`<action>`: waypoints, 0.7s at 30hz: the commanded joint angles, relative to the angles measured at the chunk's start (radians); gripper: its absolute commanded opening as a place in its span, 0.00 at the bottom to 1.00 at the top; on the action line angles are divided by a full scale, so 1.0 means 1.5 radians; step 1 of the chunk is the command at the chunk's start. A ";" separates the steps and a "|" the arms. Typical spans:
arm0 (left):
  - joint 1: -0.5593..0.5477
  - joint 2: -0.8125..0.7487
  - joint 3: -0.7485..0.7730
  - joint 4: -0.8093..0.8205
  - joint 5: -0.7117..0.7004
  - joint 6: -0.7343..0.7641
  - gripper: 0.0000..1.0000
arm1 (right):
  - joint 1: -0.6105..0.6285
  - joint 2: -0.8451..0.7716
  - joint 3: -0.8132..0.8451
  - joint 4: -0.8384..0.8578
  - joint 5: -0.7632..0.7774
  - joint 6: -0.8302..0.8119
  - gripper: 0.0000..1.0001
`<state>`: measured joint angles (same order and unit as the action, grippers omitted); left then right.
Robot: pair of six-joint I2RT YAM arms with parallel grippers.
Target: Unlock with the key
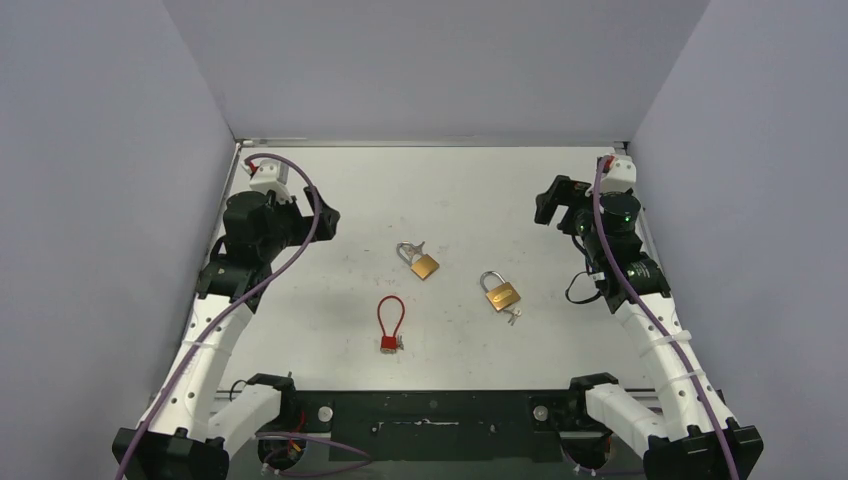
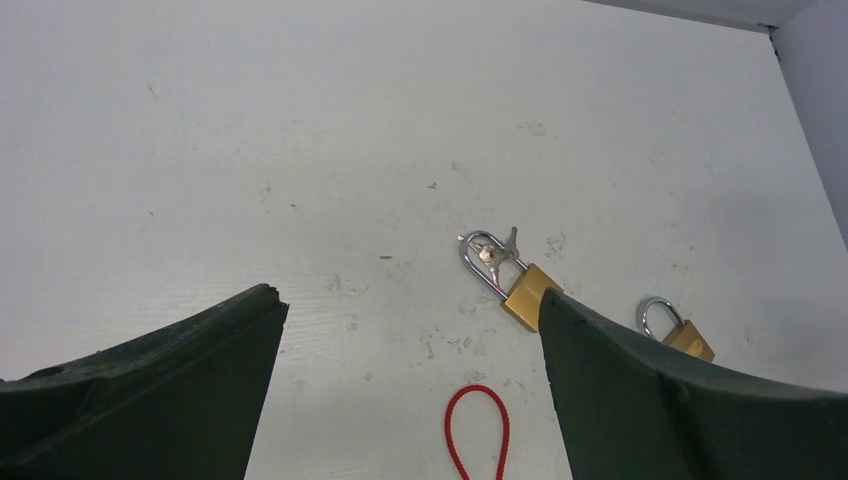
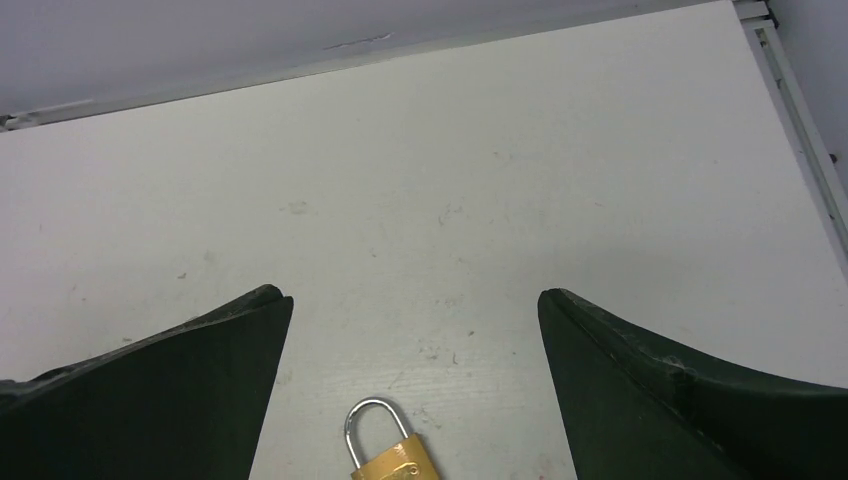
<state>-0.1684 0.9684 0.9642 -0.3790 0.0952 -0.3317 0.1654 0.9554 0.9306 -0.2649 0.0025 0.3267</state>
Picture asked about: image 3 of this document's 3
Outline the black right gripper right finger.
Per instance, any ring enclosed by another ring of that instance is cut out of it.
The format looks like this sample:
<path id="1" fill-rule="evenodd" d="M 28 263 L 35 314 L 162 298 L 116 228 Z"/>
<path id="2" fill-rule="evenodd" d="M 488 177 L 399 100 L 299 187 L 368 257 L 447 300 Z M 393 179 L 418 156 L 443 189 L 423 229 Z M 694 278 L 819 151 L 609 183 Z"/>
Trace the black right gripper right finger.
<path id="1" fill-rule="evenodd" d="M 539 326 L 581 479 L 843 479 L 847 392 L 737 365 L 564 289 Z"/>

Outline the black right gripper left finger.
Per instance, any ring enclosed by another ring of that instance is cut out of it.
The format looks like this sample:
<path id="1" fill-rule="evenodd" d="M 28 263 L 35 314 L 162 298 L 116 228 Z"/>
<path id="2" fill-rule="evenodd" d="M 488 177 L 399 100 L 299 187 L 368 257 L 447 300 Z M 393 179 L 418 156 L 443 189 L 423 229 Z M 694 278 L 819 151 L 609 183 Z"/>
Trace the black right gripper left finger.
<path id="1" fill-rule="evenodd" d="M 294 310 L 266 284 L 105 354 L 1 384 L 5 479 L 246 479 Z"/>

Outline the brass padlock long shackle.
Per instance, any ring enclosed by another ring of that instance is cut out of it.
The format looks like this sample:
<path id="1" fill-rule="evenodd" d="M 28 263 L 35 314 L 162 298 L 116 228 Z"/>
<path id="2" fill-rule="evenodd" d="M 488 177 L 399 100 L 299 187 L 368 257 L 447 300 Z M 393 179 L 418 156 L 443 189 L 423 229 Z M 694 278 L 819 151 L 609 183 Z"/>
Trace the brass padlock long shackle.
<path id="1" fill-rule="evenodd" d="M 359 458 L 358 444 L 354 438 L 354 427 L 358 415 L 369 408 L 381 408 L 387 411 L 402 439 L 377 456 L 362 460 Z M 352 479 L 439 480 L 442 478 L 422 437 L 407 427 L 402 412 L 386 398 L 371 396 L 354 404 L 345 418 L 343 434 L 348 453 L 355 467 L 351 473 Z"/>

